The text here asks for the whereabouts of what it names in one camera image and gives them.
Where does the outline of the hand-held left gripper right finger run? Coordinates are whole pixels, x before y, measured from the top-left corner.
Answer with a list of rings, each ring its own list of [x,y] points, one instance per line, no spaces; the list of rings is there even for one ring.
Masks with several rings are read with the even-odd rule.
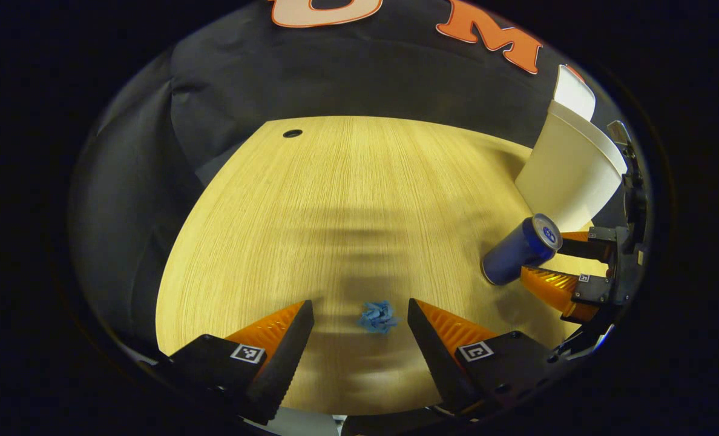
[[[520,331],[495,334],[411,298],[407,324],[442,401],[457,417],[510,409],[569,370],[569,360]]]

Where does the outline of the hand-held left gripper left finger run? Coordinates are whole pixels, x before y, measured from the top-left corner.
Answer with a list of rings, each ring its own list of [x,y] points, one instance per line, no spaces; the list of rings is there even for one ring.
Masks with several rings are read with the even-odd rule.
[[[273,420],[315,323],[303,300],[227,337],[202,334],[166,358],[166,377],[202,402],[257,424]]]

